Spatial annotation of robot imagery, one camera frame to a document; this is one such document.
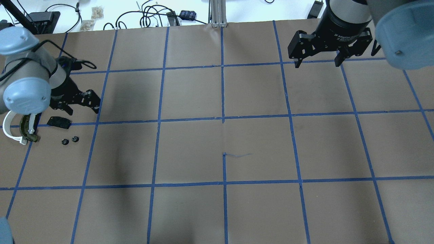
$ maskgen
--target blue tape line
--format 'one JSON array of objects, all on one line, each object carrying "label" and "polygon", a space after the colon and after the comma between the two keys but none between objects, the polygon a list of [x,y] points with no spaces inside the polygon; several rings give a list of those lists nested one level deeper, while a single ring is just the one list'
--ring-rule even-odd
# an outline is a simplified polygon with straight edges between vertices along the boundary
[{"label": "blue tape line", "polygon": [[426,179],[434,179],[434,175],[377,177],[375,179],[377,181],[426,180]]},{"label": "blue tape line", "polygon": [[239,64],[226,64],[225,67],[240,67],[240,66],[261,66],[261,65],[277,65],[279,62],[272,63],[239,63]]},{"label": "blue tape line", "polygon": [[187,118],[187,119],[162,119],[161,122],[198,121],[198,120],[221,120],[222,117]]},{"label": "blue tape line", "polygon": [[407,74],[407,72],[406,72],[405,70],[403,70],[403,72],[404,72],[404,76],[405,76],[405,78],[407,79],[408,85],[410,86],[411,92],[412,92],[413,95],[414,95],[414,99],[416,99],[416,102],[418,103],[418,106],[419,106],[419,109],[420,109],[419,112],[422,113],[422,116],[424,117],[425,123],[427,124],[428,131],[430,132],[430,134],[431,134],[431,138],[432,138],[433,141],[434,141],[434,133],[433,133],[433,130],[432,130],[431,125],[430,125],[430,123],[429,123],[429,121],[428,121],[427,115],[425,114],[425,111],[424,111],[424,109],[423,109],[423,107],[422,107],[422,104],[421,104],[421,102],[420,102],[420,100],[419,100],[419,98],[418,98],[418,96],[417,96],[417,94],[416,94],[416,91],[415,91],[413,85],[411,84],[410,77],[408,77],[408,74]]},{"label": "blue tape line", "polygon": [[18,179],[15,184],[15,189],[12,194],[12,198],[10,199],[9,207],[7,208],[6,218],[9,218],[10,210],[12,209],[13,201],[15,200],[16,192],[20,185],[21,177],[23,176],[24,168],[26,167],[27,159],[29,158],[30,150],[32,149],[33,142],[30,142],[29,147],[27,148],[26,156],[24,157],[23,165],[21,166],[20,174],[18,175]]},{"label": "blue tape line", "polygon": [[[166,30],[166,41],[164,43],[164,58],[163,58],[163,70],[162,70],[162,74],[161,74],[160,101],[158,104],[157,139],[155,141],[154,168],[152,170],[152,184],[153,185],[155,185],[155,177],[157,174],[158,145],[159,145],[159,141],[160,141],[160,127],[161,127],[161,107],[163,104],[164,75],[166,73],[166,58],[167,58],[168,41],[169,41],[169,27],[167,27],[167,30]],[[155,193],[155,186],[152,186],[151,187],[151,197],[149,199],[147,244],[149,244],[149,242],[151,240],[151,224],[152,224],[152,211],[153,211],[153,207],[154,207],[154,193]]]},{"label": "blue tape line", "polygon": [[71,72],[71,75],[88,75],[88,74],[105,74],[107,73],[107,70],[101,70],[101,71],[84,71],[84,72]]},{"label": "blue tape line", "polygon": [[76,218],[74,220],[74,227],[72,229],[71,244],[74,244],[74,239],[76,237],[77,224],[78,224],[78,220],[79,220],[79,216],[80,216],[81,204],[82,204],[82,201],[83,201],[83,195],[84,195],[84,190],[85,190],[85,187],[86,187],[87,175],[89,173],[89,167],[90,167],[90,162],[91,162],[91,159],[92,159],[93,147],[95,145],[96,134],[97,134],[97,131],[98,131],[99,118],[101,116],[101,108],[102,108],[102,102],[104,100],[105,87],[107,86],[107,79],[109,77],[108,73],[110,71],[110,66],[112,65],[113,52],[115,51],[115,45],[116,45],[116,38],[117,38],[117,36],[118,36],[118,30],[115,31],[115,36],[113,38],[113,45],[112,45],[112,50],[110,52],[110,59],[108,61],[108,65],[107,65],[107,71],[105,73],[104,85],[102,86],[101,102],[99,104],[99,113],[98,113],[98,115],[96,117],[95,130],[93,132],[92,142],[90,144],[89,156],[88,156],[88,160],[87,160],[87,164],[86,164],[86,170],[85,170],[84,177],[83,177],[83,184],[82,184],[82,187],[81,187],[79,203],[78,203],[78,206],[77,206]]},{"label": "blue tape line", "polygon": [[81,189],[80,185],[65,185],[65,186],[30,186],[30,187],[18,187],[19,191],[31,191],[31,190],[70,190]]},{"label": "blue tape line", "polygon": [[[65,49],[66,39],[68,38],[68,33],[65,33],[65,38],[63,38],[62,49]],[[59,58],[62,56],[62,50],[59,52]]]},{"label": "blue tape line", "polygon": [[222,123],[224,123],[224,40],[223,28],[220,28],[220,56],[221,56],[221,116]]},{"label": "blue tape line", "polygon": [[291,107],[289,105],[288,90],[286,89],[285,70],[283,69],[283,59],[282,59],[282,51],[280,49],[279,35],[277,33],[276,22],[274,20],[273,20],[273,27],[274,27],[274,33],[276,35],[277,49],[279,51],[280,69],[282,71],[282,80],[283,80],[283,89],[285,92],[286,107],[288,109],[288,114],[289,114],[289,128],[291,130],[291,139],[293,141],[294,157],[295,157],[296,168],[297,168],[297,179],[298,179],[298,183],[299,183],[299,191],[300,191],[300,200],[301,200],[301,206],[302,206],[302,212],[303,212],[304,228],[306,231],[306,241],[307,241],[307,244],[310,244],[309,226],[307,223],[306,205],[305,205],[305,201],[304,201],[304,193],[303,193],[303,186],[302,186],[303,181],[302,181],[302,177],[301,177],[300,164],[299,164],[299,158],[298,158],[298,153],[297,153],[297,144],[296,144],[296,138],[295,138],[295,134],[294,134],[293,118],[292,118],[292,113],[291,113]]},{"label": "blue tape line", "polygon": [[307,179],[303,183],[318,183],[318,182],[349,182],[349,181],[371,181],[372,178],[337,178],[337,179]]},{"label": "blue tape line", "polygon": [[344,80],[345,80],[345,85],[346,85],[347,90],[348,90],[348,95],[349,95],[350,100],[351,100],[351,105],[352,105],[353,110],[354,110],[354,115],[355,115],[355,119],[356,119],[356,122],[357,122],[357,127],[358,127],[358,130],[359,130],[359,133],[360,133],[360,137],[362,139],[363,148],[365,150],[365,154],[366,154],[366,159],[368,161],[369,170],[371,171],[372,182],[374,183],[375,193],[377,195],[378,204],[380,206],[380,211],[381,211],[381,215],[383,217],[384,225],[385,225],[385,228],[386,228],[387,237],[389,238],[389,242],[391,244],[394,244],[394,241],[392,239],[392,234],[390,233],[390,229],[389,229],[389,223],[387,222],[386,213],[384,211],[383,201],[381,200],[380,191],[378,189],[378,184],[377,184],[377,181],[375,179],[375,173],[374,173],[374,169],[372,167],[371,157],[369,156],[368,147],[366,145],[365,136],[363,134],[362,125],[360,124],[360,120],[358,118],[358,112],[357,112],[357,109],[356,109],[356,106],[355,106],[355,103],[354,103],[354,99],[352,97],[351,89],[350,89],[350,86],[349,86],[349,83],[348,83],[348,79],[347,79],[347,75],[345,73],[343,65],[341,65],[341,71],[342,71],[342,75],[343,75]]},{"label": "blue tape line", "polygon": [[[226,182],[226,153],[223,154],[223,182]],[[229,244],[227,231],[227,185],[223,185],[223,210],[224,210],[224,243]]]},{"label": "blue tape line", "polygon": [[300,116],[324,116],[324,115],[348,115],[348,114],[354,114],[354,112],[300,113],[300,114],[293,114],[292,117],[300,117]]},{"label": "blue tape line", "polygon": [[108,121],[108,122],[99,122],[100,125],[118,125],[118,124],[138,124],[138,123],[155,123],[158,120],[128,120],[128,121]]},{"label": "blue tape line", "polygon": [[115,188],[146,188],[152,184],[131,184],[131,185],[87,185],[86,189],[115,189]]}]

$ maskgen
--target black device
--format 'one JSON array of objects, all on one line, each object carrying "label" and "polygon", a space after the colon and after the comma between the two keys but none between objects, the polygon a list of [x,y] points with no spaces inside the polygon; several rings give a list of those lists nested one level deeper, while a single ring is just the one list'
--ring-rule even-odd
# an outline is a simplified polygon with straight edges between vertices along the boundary
[{"label": "black device", "polygon": [[0,30],[13,26],[12,23],[8,23],[7,20],[0,21]]},{"label": "black device", "polygon": [[26,18],[29,21],[33,21],[35,23],[35,27],[38,29],[40,34],[52,34],[59,17],[59,11],[35,12],[26,15]]},{"label": "black device", "polygon": [[[342,1],[352,2],[349,8],[341,8]],[[342,1],[326,0],[326,9],[315,32],[308,35],[298,30],[295,33],[288,45],[288,54],[290,59],[294,59],[296,68],[300,67],[303,59],[320,52],[338,51],[336,67],[345,59],[365,52],[372,41],[371,30],[367,28],[372,18],[366,0]]]},{"label": "black device", "polygon": [[322,6],[324,3],[322,1],[313,2],[312,8],[310,9],[309,14],[307,15],[308,19],[316,19],[318,18],[319,13],[321,12]]},{"label": "black device", "polygon": [[175,11],[173,12],[167,12],[167,19],[169,20],[170,26],[179,26],[178,17],[176,17]]}]

